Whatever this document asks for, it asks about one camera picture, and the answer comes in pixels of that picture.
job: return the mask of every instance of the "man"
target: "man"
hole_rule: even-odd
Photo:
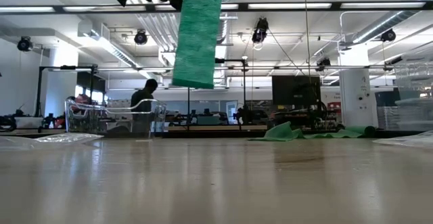
[[[131,97],[131,107],[136,106],[143,99],[153,99],[152,93],[158,88],[154,79],[146,81],[144,89],[140,89]],[[133,114],[133,133],[150,133],[152,123],[152,102],[141,102],[132,112],[148,112],[147,114]]]

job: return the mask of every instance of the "green cloth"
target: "green cloth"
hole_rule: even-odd
[[[222,0],[183,0],[173,85],[213,89]]]
[[[323,139],[323,138],[352,138],[362,136],[374,136],[374,127],[347,127],[337,133],[320,133],[315,135],[304,135],[300,129],[292,130],[290,122],[283,123],[269,129],[263,138],[250,139],[250,141],[291,141],[293,139]]]

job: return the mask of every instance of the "window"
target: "window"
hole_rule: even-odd
[[[75,97],[83,93],[83,88],[80,85],[75,85]]]
[[[90,89],[86,89],[86,95],[90,97]]]
[[[101,104],[104,101],[104,94],[102,92],[94,91],[92,95],[92,100],[97,101]]]

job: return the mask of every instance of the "column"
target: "column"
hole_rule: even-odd
[[[340,52],[343,66],[369,65],[366,44],[355,45],[351,50]],[[373,125],[373,94],[370,91],[368,69],[340,72],[342,119],[345,126]]]
[[[78,50],[70,45],[51,49],[48,66],[78,66]],[[41,94],[43,115],[61,116],[67,97],[75,95],[76,72],[45,72],[46,92]]]

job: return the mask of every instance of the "computer screen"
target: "computer screen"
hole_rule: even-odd
[[[274,105],[317,105],[320,97],[318,76],[273,76],[272,95]]]

